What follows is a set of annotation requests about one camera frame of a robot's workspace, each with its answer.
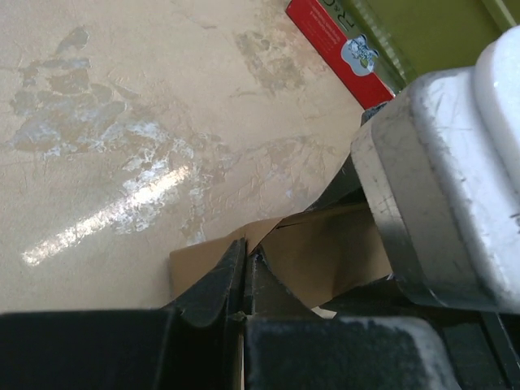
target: red box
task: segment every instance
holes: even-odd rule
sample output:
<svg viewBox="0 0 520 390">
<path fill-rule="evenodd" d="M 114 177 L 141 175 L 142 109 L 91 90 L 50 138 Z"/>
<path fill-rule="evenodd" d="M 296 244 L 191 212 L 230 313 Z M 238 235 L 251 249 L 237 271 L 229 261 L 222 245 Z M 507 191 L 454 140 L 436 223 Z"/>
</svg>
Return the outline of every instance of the red box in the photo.
<svg viewBox="0 0 520 390">
<path fill-rule="evenodd" d="M 318 0 L 292 0 L 287 7 L 287 15 L 364 109 L 394 97 L 375 73 L 358 76 L 351 65 L 343 60 L 341 51 L 349 37 L 345 36 Z"/>
</svg>

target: cardboard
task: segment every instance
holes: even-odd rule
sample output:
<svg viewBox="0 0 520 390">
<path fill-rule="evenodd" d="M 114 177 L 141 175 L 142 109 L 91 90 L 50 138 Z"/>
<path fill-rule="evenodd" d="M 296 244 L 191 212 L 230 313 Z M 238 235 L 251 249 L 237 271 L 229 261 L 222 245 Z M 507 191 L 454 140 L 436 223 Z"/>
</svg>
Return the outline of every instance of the cardboard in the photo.
<svg viewBox="0 0 520 390">
<path fill-rule="evenodd" d="M 210 271 L 236 239 L 261 244 L 273 273 L 306 306 L 392 272 L 368 206 L 342 206 L 249 223 L 170 254 L 174 298 Z"/>
</svg>

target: scuff mark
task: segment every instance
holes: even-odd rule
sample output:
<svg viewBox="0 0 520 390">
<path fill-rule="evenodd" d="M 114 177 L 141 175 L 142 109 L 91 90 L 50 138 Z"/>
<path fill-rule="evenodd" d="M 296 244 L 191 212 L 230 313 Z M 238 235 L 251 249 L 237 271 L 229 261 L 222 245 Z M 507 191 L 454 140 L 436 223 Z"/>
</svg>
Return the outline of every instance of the scuff mark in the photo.
<svg viewBox="0 0 520 390">
<path fill-rule="evenodd" d="M 305 84 L 293 59 L 281 54 L 274 46 L 271 47 L 271 43 L 259 32 L 237 34 L 235 43 L 251 75 L 271 93 L 297 89 Z"/>
<path fill-rule="evenodd" d="M 121 171 L 129 172 L 131 177 L 122 182 L 122 193 L 123 199 L 132 200 L 131 206 L 126 207 L 130 203 L 122 200 L 109 207 L 103 214 L 105 223 L 89 222 L 83 236 L 107 226 L 117 234 L 141 232 L 154 223 L 165 207 L 187 197 L 193 206 L 183 213 L 186 222 L 181 230 L 187 242 L 203 240 L 205 196 L 216 181 L 223 180 L 224 165 L 230 160 L 225 155 L 229 154 L 227 146 L 217 136 L 185 137 L 167 131 L 154 117 L 152 108 L 139 102 L 139 93 L 113 81 L 108 85 L 91 82 L 88 58 L 59 56 L 65 51 L 67 55 L 74 54 L 72 49 L 82 50 L 88 39 L 84 28 L 76 28 L 58 45 L 57 57 L 34 60 L 28 67 L 17 69 L 23 78 L 22 88 L 10 104 L 24 122 L 5 145 L 39 153 L 44 160 L 83 153 L 124 152 L 127 160 Z M 208 161 L 217 159 L 211 154 L 216 152 L 223 154 L 222 162 L 208 167 Z M 164 187 L 153 196 L 139 195 L 151 194 L 158 178 L 167 178 L 170 172 L 178 170 L 183 175 L 175 185 Z"/>
</svg>

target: brown cardboard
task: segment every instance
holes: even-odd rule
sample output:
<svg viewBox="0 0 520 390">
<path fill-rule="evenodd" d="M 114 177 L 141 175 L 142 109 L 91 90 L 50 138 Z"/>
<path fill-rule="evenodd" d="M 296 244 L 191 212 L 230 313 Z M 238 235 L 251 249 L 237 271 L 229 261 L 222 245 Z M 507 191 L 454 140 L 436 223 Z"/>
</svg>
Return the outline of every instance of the brown cardboard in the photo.
<svg viewBox="0 0 520 390">
<path fill-rule="evenodd" d="M 368 207 L 343 206 L 249 223 L 218 240 L 172 252 L 174 297 L 211 270 L 241 237 L 249 252 L 262 244 L 273 273 L 308 307 L 392 272 Z"/>
</svg>

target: glossy floor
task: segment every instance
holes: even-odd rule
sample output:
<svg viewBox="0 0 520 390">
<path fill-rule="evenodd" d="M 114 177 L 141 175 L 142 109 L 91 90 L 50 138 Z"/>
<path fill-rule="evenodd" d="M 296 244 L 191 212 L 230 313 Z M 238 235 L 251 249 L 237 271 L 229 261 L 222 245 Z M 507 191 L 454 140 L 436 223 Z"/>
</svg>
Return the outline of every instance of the glossy floor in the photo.
<svg viewBox="0 0 520 390">
<path fill-rule="evenodd" d="M 285 5 L 0 4 L 0 311 L 160 306 L 170 251 L 320 194 L 362 110 Z"/>
</svg>

